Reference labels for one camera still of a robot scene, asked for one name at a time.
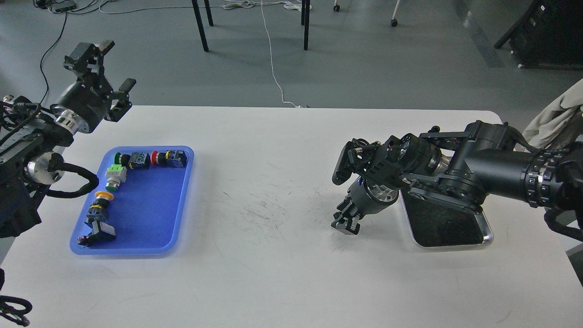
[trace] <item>power cord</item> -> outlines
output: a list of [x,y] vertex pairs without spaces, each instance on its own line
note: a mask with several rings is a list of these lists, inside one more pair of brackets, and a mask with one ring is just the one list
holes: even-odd
[[40,72],[43,75],[44,83],[47,85],[47,90],[44,92],[44,96],[39,102],[40,104],[43,103],[43,100],[45,99],[45,97],[47,97],[47,94],[48,94],[48,81],[47,81],[47,76],[44,74],[44,71],[43,71],[43,60],[44,60],[44,57],[48,54],[48,52],[51,51],[51,49],[53,49],[57,45],[57,43],[59,42],[59,40],[63,36],[63,31],[65,30],[65,25],[67,24],[67,16],[68,16],[68,13],[65,13],[65,20],[63,21],[63,27],[61,28],[61,32],[59,33],[59,37],[55,40],[55,42],[52,44],[52,46],[50,46],[49,49],[47,49],[47,51],[44,52],[43,56],[40,58],[40,64],[39,64]]
[[[260,3],[256,3],[254,1],[248,1],[248,0],[243,0],[243,1],[238,1],[238,0],[224,0],[226,2],[228,2],[227,4],[224,5],[215,5],[215,6],[209,6],[210,8],[223,8],[225,10],[231,10],[231,9],[236,9],[236,8],[253,8],[256,6],[260,6],[263,8],[263,6],[274,6],[274,5],[283,5],[283,7],[287,10],[296,10],[296,11],[301,11],[301,4],[298,4],[297,2],[294,2],[292,0],[288,0],[288,1],[275,1],[275,2],[263,2],[261,1]],[[140,9],[134,9],[131,11],[125,11],[125,12],[106,12],[102,10],[102,7],[107,4],[109,2],[109,0],[101,0],[101,3],[99,3],[99,7],[97,9],[94,9],[93,11],[99,10],[101,13],[106,13],[108,15],[118,15],[121,13],[132,13],[132,12],[139,12],[139,11],[147,11],[147,10],[151,10],[151,9],[173,9],[173,8],[192,8],[192,6],[163,6],[163,7],[148,7],[148,8],[140,8]]]
[[300,106],[296,106],[296,104],[292,102],[287,102],[283,98],[283,89],[282,86],[279,85],[278,79],[275,77],[275,70],[273,68],[273,50],[271,48],[271,37],[269,36],[269,30],[267,30],[267,22],[265,21],[265,14],[263,13],[263,0],[261,0],[261,16],[263,16],[263,25],[265,26],[265,32],[267,32],[267,39],[269,40],[269,58],[271,61],[271,74],[273,75],[273,80],[275,84],[278,85],[279,90],[282,92],[282,103],[284,104],[292,104],[295,108],[300,108]]

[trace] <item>cable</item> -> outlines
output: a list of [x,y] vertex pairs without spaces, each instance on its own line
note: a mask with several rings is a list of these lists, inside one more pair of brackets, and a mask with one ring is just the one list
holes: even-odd
[[269,36],[269,31],[267,30],[267,22],[265,21],[265,15],[263,13],[263,0],[261,0],[261,16],[263,16],[263,25],[265,26],[265,31],[267,32],[267,39],[269,40],[269,58],[271,60],[271,74],[273,75],[273,80],[275,81],[275,84],[278,85],[279,90],[282,92],[282,102],[284,104],[292,104],[295,108],[299,108],[298,106],[296,106],[296,104],[292,103],[292,102],[287,102],[285,101],[285,99],[283,98],[283,89],[282,86],[279,85],[278,79],[275,78],[275,70],[273,68],[273,50],[271,48],[271,37]]
[[99,178],[93,174],[93,172],[82,168],[77,165],[73,165],[70,163],[61,163],[60,165],[55,165],[55,170],[61,170],[65,172],[72,172],[77,173],[79,176],[84,177],[87,179],[87,183],[84,184],[79,190],[77,191],[59,191],[59,190],[48,190],[47,196],[54,197],[54,198],[77,198],[83,195],[89,194],[93,189],[97,188],[99,185]]
[[45,97],[47,96],[47,94],[48,94],[48,81],[47,81],[47,76],[44,74],[44,71],[43,71],[43,60],[44,60],[44,56],[46,56],[46,55],[48,54],[48,52],[49,52],[49,51],[51,51],[51,49],[52,49],[54,46],[56,46],[56,45],[57,45],[57,43],[59,42],[59,40],[60,40],[60,39],[61,39],[61,37],[63,36],[63,31],[65,30],[65,25],[67,24],[67,16],[68,16],[68,13],[65,13],[65,21],[63,21],[63,27],[61,28],[61,32],[59,33],[59,37],[58,37],[58,38],[55,40],[55,43],[53,43],[53,44],[52,44],[52,46],[51,46],[49,49],[47,49],[47,51],[45,51],[45,52],[44,52],[43,56],[40,58],[40,64],[39,64],[39,67],[40,67],[40,72],[41,72],[41,73],[42,73],[42,75],[43,75],[43,78],[44,78],[44,83],[47,85],[47,90],[44,92],[44,96],[43,96],[43,98],[42,98],[42,99],[40,100],[40,102],[39,102],[39,107],[40,107],[40,104],[42,104],[42,103],[43,103],[43,101],[44,101],[44,98],[45,98]]
[[139,11],[147,11],[150,9],[170,9],[170,8],[192,8],[192,6],[178,6],[178,7],[151,7],[151,8],[140,8],[140,9],[135,9],[132,11],[126,11],[126,12],[105,12],[103,10],[101,10],[101,8],[107,3],[109,2],[108,0],[101,0],[101,2],[99,3],[99,11],[102,13],[106,13],[108,15],[117,15],[120,13],[131,13],[131,12],[139,12]]
[[231,10],[231,9],[235,9],[235,8],[253,8],[255,6],[260,6],[260,7],[264,7],[264,6],[273,6],[273,5],[283,5],[283,7],[289,11],[301,11],[301,4],[298,3],[294,3],[292,1],[276,1],[276,2],[263,2],[263,0],[261,0],[260,3],[256,3],[254,1],[249,1],[249,0],[244,0],[244,1],[237,1],[237,0],[225,0],[226,2],[229,2],[229,4],[224,4],[220,7],[222,7],[225,10]]
[[36,105],[36,110],[31,115],[29,115],[24,121],[22,121],[20,124],[18,124],[14,128],[14,130],[10,131],[2,139],[0,139],[0,146],[2,146],[4,144],[4,142],[6,142],[6,140],[10,139],[10,137],[12,135],[14,135],[15,133],[17,133],[22,127],[24,127],[26,124],[28,124],[28,122],[32,121],[32,119],[34,119],[38,114],[40,114],[40,112],[43,108],[40,106],[40,103],[35,104],[35,105]]
[[[210,8],[223,8],[225,10],[231,10],[231,9],[235,9],[235,8],[253,8],[255,6],[273,6],[273,5],[283,5],[283,7],[287,10],[297,10],[297,11],[301,11],[301,4],[297,4],[294,3],[293,1],[276,1],[276,2],[261,2],[261,3],[256,3],[254,1],[248,1],[248,0],[244,0],[244,1],[237,1],[237,0],[225,0],[226,2],[229,2],[228,4],[224,4],[224,5],[219,5],[219,6],[209,6]],[[103,10],[101,10],[103,8],[103,6],[105,4],[107,4],[109,2],[109,0],[101,0],[101,3],[99,4],[99,7],[89,11],[89,12],[84,12],[84,13],[90,13],[96,10],[99,10],[102,13],[106,13],[108,15],[118,15],[118,14],[122,14],[122,13],[132,13],[132,12],[139,12],[139,11],[147,11],[147,10],[151,10],[151,9],[174,9],[174,8],[192,8],[192,6],[164,6],[164,7],[148,7],[148,8],[139,8],[139,9],[134,9],[131,11],[125,11],[125,12],[105,12]]]

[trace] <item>beige cloth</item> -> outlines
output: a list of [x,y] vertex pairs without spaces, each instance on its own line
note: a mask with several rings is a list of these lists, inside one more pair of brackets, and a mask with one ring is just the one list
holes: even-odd
[[[529,144],[544,148],[553,142],[564,129],[583,129],[583,127],[567,124],[569,121],[580,125],[580,120],[572,120],[575,115],[581,115],[583,110],[583,79],[575,83],[569,90],[550,103],[524,130],[522,135]],[[553,142],[564,145],[570,141]]]

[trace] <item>blue tray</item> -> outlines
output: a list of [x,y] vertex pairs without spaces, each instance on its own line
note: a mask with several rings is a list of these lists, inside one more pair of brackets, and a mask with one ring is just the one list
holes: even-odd
[[[83,247],[77,238],[87,235],[91,229],[85,225],[85,215],[95,200],[95,191],[105,190],[107,168],[113,164],[115,153],[182,150],[187,154],[185,169],[161,168],[150,165],[148,170],[128,170],[128,177],[120,189],[113,193],[115,199],[107,211],[108,224],[115,228],[116,239],[101,241]],[[121,146],[108,151],[99,170],[99,187],[87,195],[79,219],[71,234],[69,247],[75,254],[160,254],[176,243],[182,209],[188,189],[188,181],[194,161],[194,151],[187,146]]]

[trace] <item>black equipment cabinet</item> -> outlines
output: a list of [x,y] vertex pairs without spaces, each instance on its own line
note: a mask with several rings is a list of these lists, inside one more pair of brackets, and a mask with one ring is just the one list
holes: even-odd
[[583,69],[583,1],[533,1],[494,47],[508,40],[520,68]]

